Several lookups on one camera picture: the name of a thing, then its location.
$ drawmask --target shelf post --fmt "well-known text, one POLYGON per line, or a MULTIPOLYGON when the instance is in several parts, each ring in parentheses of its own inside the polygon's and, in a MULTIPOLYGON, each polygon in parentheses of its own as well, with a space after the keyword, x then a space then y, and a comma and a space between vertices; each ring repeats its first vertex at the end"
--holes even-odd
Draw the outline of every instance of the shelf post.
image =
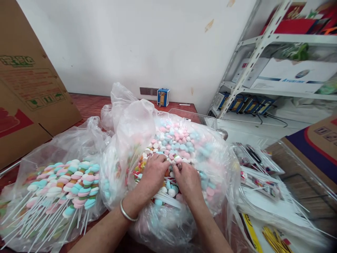
POLYGON ((253 54, 249 60, 248 67, 245 68, 244 72, 242 73, 240 79, 236 83, 235 87, 231 89, 231 94, 226 100, 226 103, 221 109, 220 114, 218 115, 217 118, 222 118, 227 110, 229 109, 230 105, 234 101, 236 95, 240 93, 240 89, 242 84, 245 82, 247 79, 248 74, 251 72, 254 64, 260 57, 261 53, 265 49, 267 45, 270 44, 270 36, 274 34, 278 24, 281 22, 283 19, 284 15, 286 14, 287 10, 289 9, 290 5, 292 3, 292 0, 283 0, 283 2, 278 6, 274 16, 272 17, 271 21, 269 22, 264 34, 261 37, 261 40, 257 42, 256 47, 253 51, 253 54))

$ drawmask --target wall stain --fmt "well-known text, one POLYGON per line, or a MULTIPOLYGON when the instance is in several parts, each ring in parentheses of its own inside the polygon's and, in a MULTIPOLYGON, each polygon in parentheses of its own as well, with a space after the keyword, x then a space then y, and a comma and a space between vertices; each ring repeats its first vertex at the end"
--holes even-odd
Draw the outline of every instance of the wall stain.
POLYGON ((212 21, 209 22, 209 23, 206 25, 206 27, 205 27, 205 33, 206 33, 209 29, 211 29, 211 27, 212 27, 212 25, 213 25, 213 22, 214 22, 214 19, 212 19, 212 21))
POLYGON ((235 0, 229 0, 227 7, 232 7, 235 3, 235 0))

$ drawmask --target hand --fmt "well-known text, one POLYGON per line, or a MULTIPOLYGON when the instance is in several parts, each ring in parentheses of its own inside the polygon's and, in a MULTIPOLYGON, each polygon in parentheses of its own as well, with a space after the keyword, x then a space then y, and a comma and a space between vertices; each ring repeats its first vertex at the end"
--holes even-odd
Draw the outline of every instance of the hand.
POLYGON ((153 154, 148 158, 143 176, 137 185, 147 200, 156 195, 163 186, 164 175, 170 165, 165 155, 153 154))
POLYGON ((181 163, 182 169, 179 171, 177 166, 173 166, 174 176, 177 180, 179 189, 189 205, 197 205, 205 202, 201 191, 200 175, 192 165, 181 163))

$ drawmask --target red logo on box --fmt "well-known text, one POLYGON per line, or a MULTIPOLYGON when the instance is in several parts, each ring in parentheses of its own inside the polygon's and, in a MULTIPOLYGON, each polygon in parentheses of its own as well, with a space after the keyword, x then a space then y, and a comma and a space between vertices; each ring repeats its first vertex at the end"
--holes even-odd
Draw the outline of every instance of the red logo on box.
POLYGON ((0 107, 0 138, 33 124, 34 122, 19 109, 14 116, 11 116, 0 107))

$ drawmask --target wall outlet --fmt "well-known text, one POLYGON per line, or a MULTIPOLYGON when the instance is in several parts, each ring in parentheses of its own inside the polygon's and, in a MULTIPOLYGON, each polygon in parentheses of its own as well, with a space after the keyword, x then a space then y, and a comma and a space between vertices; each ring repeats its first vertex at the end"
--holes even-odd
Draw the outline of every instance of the wall outlet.
POLYGON ((141 95, 146 95, 146 88, 145 87, 140 87, 139 90, 140 90, 141 95))
POLYGON ((159 89, 157 89, 157 88, 154 88, 154 89, 153 89, 153 95, 154 95, 154 96, 157 96, 157 95, 158 95, 158 90, 159 90, 159 89))
POLYGON ((139 87, 139 91, 141 95, 151 95, 151 96, 157 96, 158 88, 145 88, 145 87, 139 87))

